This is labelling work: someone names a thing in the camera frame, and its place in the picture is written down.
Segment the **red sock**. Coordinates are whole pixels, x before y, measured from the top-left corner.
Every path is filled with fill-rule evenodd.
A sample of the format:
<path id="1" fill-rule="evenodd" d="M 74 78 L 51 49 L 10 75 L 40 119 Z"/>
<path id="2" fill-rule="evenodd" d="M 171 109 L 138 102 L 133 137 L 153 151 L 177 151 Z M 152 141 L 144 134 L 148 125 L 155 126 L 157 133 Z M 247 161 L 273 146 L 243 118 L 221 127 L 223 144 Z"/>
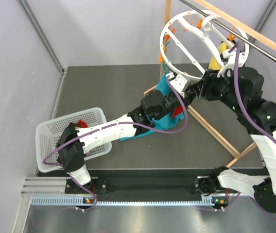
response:
<path id="1" fill-rule="evenodd" d="M 87 127 L 88 127 L 88 125 L 87 125 L 84 121 L 82 121 L 82 120 L 79 120 L 79 121 L 77 122 L 77 126 L 78 126 L 79 128 L 87 128 Z"/>
<path id="2" fill-rule="evenodd" d="M 182 108 L 181 105 L 179 105 L 179 106 L 177 106 L 177 107 L 174 109 L 174 111 L 173 111 L 173 113 L 172 113 L 172 115 L 171 115 L 171 119 L 173 119 L 174 117 L 180 115 L 181 113 L 183 113 L 183 108 Z"/>

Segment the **teal clothespin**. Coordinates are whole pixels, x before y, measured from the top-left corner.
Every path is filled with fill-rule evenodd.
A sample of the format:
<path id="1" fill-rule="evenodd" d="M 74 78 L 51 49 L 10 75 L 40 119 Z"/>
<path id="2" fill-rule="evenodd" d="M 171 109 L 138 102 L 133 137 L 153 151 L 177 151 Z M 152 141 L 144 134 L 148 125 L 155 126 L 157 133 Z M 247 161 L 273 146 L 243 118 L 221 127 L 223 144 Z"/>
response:
<path id="1" fill-rule="evenodd" d="M 170 68 L 166 63 L 162 63 L 162 69 L 164 74 L 170 73 Z"/>

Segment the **white round clip hanger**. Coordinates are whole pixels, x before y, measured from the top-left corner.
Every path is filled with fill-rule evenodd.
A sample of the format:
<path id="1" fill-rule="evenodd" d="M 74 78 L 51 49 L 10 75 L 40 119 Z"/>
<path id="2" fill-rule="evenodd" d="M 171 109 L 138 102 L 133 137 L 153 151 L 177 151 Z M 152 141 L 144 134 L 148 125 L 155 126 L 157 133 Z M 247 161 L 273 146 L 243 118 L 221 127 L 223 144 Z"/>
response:
<path id="1" fill-rule="evenodd" d="M 230 49 L 237 42 L 237 38 L 219 29 L 214 23 L 215 19 L 220 17 L 209 10 L 202 13 L 190 10 L 169 19 L 160 34 L 159 62 L 166 63 L 170 71 L 181 74 L 190 84 L 201 80 L 208 70 L 212 56 L 223 65 L 218 46 L 223 41 Z M 164 41 L 166 34 L 170 35 L 168 42 Z"/>

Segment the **teal cloth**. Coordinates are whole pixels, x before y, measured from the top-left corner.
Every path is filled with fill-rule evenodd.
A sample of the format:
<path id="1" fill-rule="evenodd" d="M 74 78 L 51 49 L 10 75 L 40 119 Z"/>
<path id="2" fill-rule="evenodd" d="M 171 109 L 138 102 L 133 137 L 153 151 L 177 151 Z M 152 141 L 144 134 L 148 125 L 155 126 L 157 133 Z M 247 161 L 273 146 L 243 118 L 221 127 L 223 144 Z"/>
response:
<path id="1" fill-rule="evenodd" d="M 183 113 L 171 119 L 174 109 L 179 105 L 182 106 Z M 127 114 L 135 123 L 146 125 L 152 129 L 149 130 L 135 125 L 135 135 L 120 138 L 120 141 L 141 138 L 160 131 L 171 133 L 169 129 L 175 127 L 179 121 L 187 117 L 185 110 L 186 107 L 183 103 L 180 104 L 175 93 L 169 87 L 166 74 L 163 74 L 155 90 L 147 93 L 141 100 L 140 106 Z"/>

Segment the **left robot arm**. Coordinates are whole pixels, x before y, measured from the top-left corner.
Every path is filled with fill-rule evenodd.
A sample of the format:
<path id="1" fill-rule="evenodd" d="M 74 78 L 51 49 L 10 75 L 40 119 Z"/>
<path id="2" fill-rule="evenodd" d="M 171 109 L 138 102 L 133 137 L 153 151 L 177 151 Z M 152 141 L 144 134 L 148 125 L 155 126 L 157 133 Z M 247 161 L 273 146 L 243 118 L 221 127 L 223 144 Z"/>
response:
<path id="1" fill-rule="evenodd" d="M 192 88 L 178 92 L 171 89 L 164 95 L 160 90 L 149 92 L 140 106 L 104 124 L 77 128 L 68 125 L 61 134 L 55 151 L 63 170 L 76 181 L 81 192 L 92 189 L 93 181 L 85 165 L 85 154 L 115 140 L 132 139 L 150 133 L 173 134 L 180 118 L 188 120 L 187 107 L 196 96 Z"/>

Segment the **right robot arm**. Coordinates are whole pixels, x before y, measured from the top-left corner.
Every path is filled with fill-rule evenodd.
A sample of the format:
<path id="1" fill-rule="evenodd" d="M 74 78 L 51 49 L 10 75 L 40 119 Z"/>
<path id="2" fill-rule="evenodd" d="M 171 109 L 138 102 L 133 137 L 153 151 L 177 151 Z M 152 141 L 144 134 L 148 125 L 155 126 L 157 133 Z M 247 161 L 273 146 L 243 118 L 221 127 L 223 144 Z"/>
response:
<path id="1" fill-rule="evenodd" d="M 262 98 L 264 77 L 254 68 L 240 67 L 238 75 L 218 77 L 218 71 L 208 70 L 198 83 L 198 90 L 208 101 L 219 100 L 230 108 L 256 143 L 267 176 L 251 176 L 222 166 L 207 178 L 198 179 L 202 194 L 232 189 L 253 198 L 269 213 L 276 213 L 276 103 Z"/>

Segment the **yellow cloth with black trim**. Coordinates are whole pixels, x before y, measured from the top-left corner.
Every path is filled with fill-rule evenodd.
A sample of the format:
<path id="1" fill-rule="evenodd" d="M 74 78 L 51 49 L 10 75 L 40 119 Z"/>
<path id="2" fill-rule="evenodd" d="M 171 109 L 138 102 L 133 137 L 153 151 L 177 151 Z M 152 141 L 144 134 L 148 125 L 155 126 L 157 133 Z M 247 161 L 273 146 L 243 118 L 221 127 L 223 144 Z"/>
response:
<path id="1" fill-rule="evenodd" d="M 221 54 L 226 50 L 229 49 L 229 46 L 225 42 L 221 42 L 220 45 L 218 46 L 218 53 L 219 53 L 219 58 L 221 58 Z M 208 69 L 211 70 L 220 70 L 222 66 L 217 62 L 217 59 L 212 56 L 210 59 L 210 62 L 207 66 Z"/>

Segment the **metal hanging rod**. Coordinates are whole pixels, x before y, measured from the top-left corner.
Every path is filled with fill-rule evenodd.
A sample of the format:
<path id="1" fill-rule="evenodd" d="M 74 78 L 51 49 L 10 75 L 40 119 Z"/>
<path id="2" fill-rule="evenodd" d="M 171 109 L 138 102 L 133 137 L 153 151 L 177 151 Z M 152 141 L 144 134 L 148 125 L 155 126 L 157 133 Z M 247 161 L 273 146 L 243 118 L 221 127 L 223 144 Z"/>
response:
<path id="1" fill-rule="evenodd" d="M 206 8 L 207 10 L 210 10 L 211 12 L 215 13 L 216 16 L 221 17 L 226 22 L 232 24 L 236 28 L 241 29 L 247 35 L 251 36 L 255 40 L 259 41 L 263 45 L 267 46 L 268 48 L 270 48 L 270 49 L 272 49 L 273 51 L 276 52 L 276 42 L 274 42 L 273 40 L 271 40 L 271 39 L 267 38 L 266 36 L 260 34 L 259 32 L 255 31 L 254 29 L 250 28 L 249 26 L 245 25 L 244 23 L 240 22 L 239 20 L 235 19 L 234 17 L 230 16 L 229 14 L 223 12 L 222 10 L 220 10 L 219 8 L 213 6 L 212 4 L 208 3 L 205 0 L 196 0 L 195 3 L 197 3 L 200 6 Z M 220 26 L 221 28 L 225 29 L 227 32 L 233 34 L 234 36 L 236 36 L 237 38 L 239 38 L 241 41 L 243 41 L 244 43 L 246 43 L 250 47 L 252 47 L 255 50 L 257 50 L 259 53 L 261 53 L 262 55 L 264 55 L 265 57 L 269 58 L 271 61 L 273 61 L 274 63 L 276 63 L 276 57 L 273 56 L 272 54 L 268 53 L 264 49 L 262 49 L 259 46 L 255 45 L 250 40 L 245 39 L 241 35 L 237 34 L 232 29 L 228 28 L 223 23 L 221 23 L 219 20 L 215 19 L 214 22 L 218 26 Z"/>

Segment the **wooden drying rack frame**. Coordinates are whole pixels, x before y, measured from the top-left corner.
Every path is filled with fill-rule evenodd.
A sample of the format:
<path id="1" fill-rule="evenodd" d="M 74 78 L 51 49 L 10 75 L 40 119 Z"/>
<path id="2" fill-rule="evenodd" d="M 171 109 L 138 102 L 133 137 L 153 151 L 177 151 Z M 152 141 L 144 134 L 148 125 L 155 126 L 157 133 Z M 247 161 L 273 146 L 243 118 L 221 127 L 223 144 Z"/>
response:
<path id="1" fill-rule="evenodd" d="M 225 6 L 226 0 L 210 0 L 226 13 L 237 17 L 238 20 L 250 27 L 255 27 L 262 15 L 262 11 L 268 5 L 269 0 L 253 3 L 252 0 L 232 0 L 232 4 Z M 150 25 L 155 27 L 154 36 L 158 39 L 160 29 L 163 27 L 164 0 L 147 0 L 150 10 Z M 242 18 L 242 12 L 249 10 L 251 14 Z M 276 9 L 269 17 L 261 33 L 276 41 Z M 251 49 L 247 65 L 254 67 L 265 78 L 263 84 L 263 97 L 276 103 L 276 63 L 264 57 L 255 49 Z M 195 99 L 192 107 L 208 123 L 210 123 L 238 152 L 241 157 L 235 160 L 232 155 L 220 145 L 219 142 L 207 132 L 206 129 L 193 116 L 189 115 L 187 128 L 178 134 L 153 133 L 143 139 L 146 141 L 146 152 L 141 168 L 215 168 L 230 165 L 233 168 L 262 168 L 263 161 L 257 147 L 248 149 L 253 143 L 246 129 L 237 121 L 236 115 L 219 101 L 207 101 Z"/>

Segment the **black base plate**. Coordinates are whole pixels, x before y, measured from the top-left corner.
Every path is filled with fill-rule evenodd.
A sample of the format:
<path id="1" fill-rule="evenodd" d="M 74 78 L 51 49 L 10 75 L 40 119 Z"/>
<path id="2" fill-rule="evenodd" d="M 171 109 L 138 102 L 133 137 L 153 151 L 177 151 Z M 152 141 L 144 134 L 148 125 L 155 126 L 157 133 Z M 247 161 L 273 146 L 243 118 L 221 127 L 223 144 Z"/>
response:
<path id="1" fill-rule="evenodd" d="M 195 177 L 97 177 L 86 184 L 68 179 L 66 183 L 66 194 L 82 194 L 90 191 L 104 198 L 144 198 L 155 196 L 159 198 L 188 197 L 190 195 L 210 195 L 221 191 L 210 178 Z"/>

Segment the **aluminium frame rail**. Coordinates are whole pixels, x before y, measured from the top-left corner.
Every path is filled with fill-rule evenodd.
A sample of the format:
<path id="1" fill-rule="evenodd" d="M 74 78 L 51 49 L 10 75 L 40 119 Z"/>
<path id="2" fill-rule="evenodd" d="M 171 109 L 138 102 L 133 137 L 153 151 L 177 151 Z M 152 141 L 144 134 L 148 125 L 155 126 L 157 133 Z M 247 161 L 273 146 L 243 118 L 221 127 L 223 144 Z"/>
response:
<path id="1" fill-rule="evenodd" d="M 43 47 L 47 51 L 48 55 L 52 59 L 54 65 L 56 66 L 57 70 L 63 74 L 65 72 L 65 69 L 61 65 L 59 59 L 56 56 L 56 53 L 54 52 L 48 38 L 46 37 L 42 27 L 40 26 L 38 20 L 36 19 L 36 16 L 34 15 L 29 3 L 26 0 L 17 0 L 18 4 L 21 6 L 23 12 L 27 16 L 28 20 L 30 21 L 35 33 L 39 37 L 41 43 L 43 44 Z"/>

